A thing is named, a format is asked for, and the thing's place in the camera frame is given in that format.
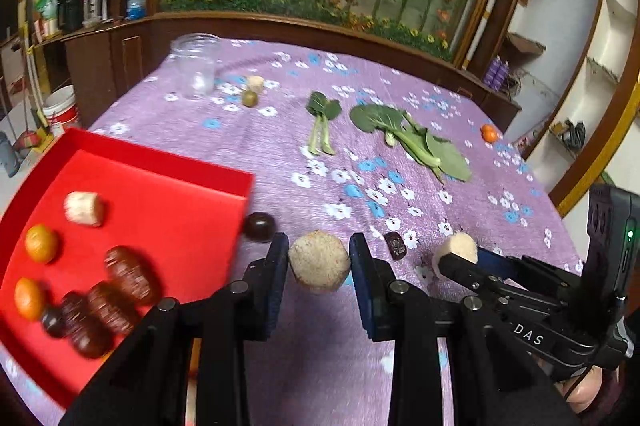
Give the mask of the person's right hand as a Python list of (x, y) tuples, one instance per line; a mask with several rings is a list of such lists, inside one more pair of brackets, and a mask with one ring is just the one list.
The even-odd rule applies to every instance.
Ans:
[(584, 412), (597, 397), (602, 382), (602, 368), (593, 366), (588, 373), (557, 383), (556, 388), (559, 389), (573, 412), (579, 414)]

